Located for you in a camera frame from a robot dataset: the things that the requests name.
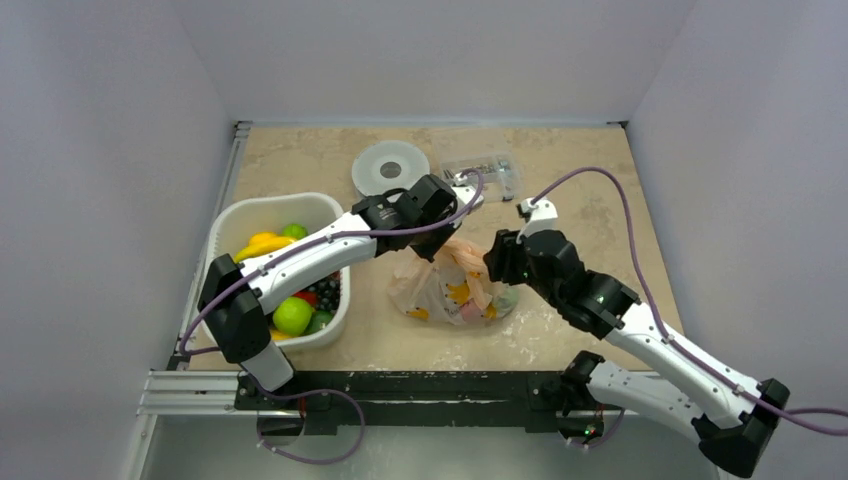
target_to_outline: table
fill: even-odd
[[[357,201],[350,178],[354,158],[382,140],[417,145],[435,165],[431,143],[439,128],[251,129],[233,201],[302,191],[326,193],[344,209]],[[535,195],[578,167],[611,171],[623,184],[633,214],[642,268],[663,319],[683,331],[624,130],[609,128],[504,128],[503,135],[523,169],[524,192]],[[549,195],[558,228],[578,248],[587,268],[611,274],[644,298],[627,247],[621,201],[612,183],[597,173],[570,180]],[[487,203],[470,215],[455,236],[491,246],[500,228],[518,229],[515,203]],[[630,370],[640,360],[571,328],[526,287],[515,310],[484,327],[426,323],[399,312],[386,294],[391,271],[411,252],[383,255],[354,265],[347,326],[327,347],[287,354],[301,370],[561,370],[580,350]],[[210,345],[202,329],[196,347]],[[232,370],[219,353],[191,359],[192,370]]]

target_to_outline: banana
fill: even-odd
[[[275,252],[281,248],[288,247],[296,241],[297,240],[292,237],[283,236],[268,238],[261,242],[256,242],[244,247],[239,253],[237,253],[233,257],[233,261],[239,263],[248,258],[259,257],[261,255]]]

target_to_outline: white plastic basket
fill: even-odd
[[[303,225],[309,233],[313,233],[333,223],[342,213],[339,202],[323,193],[252,198],[234,203],[221,212],[212,224],[206,249],[206,265],[225,253],[235,255],[256,233],[280,232],[290,223]],[[339,308],[326,328],[312,335],[280,340],[276,342],[277,346],[292,352],[321,347],[335,341],[344,330],[345,313],[350,305],[350,267],[341,270],[340,285]],[[203,329],[212,338],[205,323]]]

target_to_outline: plastic bag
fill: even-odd
[[[482,324],[502,318],[518,303],[518,290],[489,280],[485,251],[450,239],[434,262],[414,257],[395,268],[389,297],[401,312],[425,321]]]

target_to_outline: robotic arm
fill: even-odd
[[[327,228],[270,255],[240,264],[229,255],[217,258],[198,319],[205,317],[228,362],[240,364],[264,390],[279,389],[295,372],[271,341],[266,315],[304,286],[388,251],[409,246],[432,261],[464,215],[482,203],[466,181],[457,175],[451,187],[427,175],[409,191],[366,197]],[[724,470],[750,477],[778,423],[758,401],[782,410],[788,389],[724,365],[662,323],[633,290],[586,269],[574,244],[553,229],[557,213],[547,198],[525,200],[518,212],[524,228],[498,231],[484,256],[491,279],[529,285],[571,326],[630,352],[667,380],[631,375],[584,351],[563,374],[575,404],[588,400],[637,411],[697,442]]]

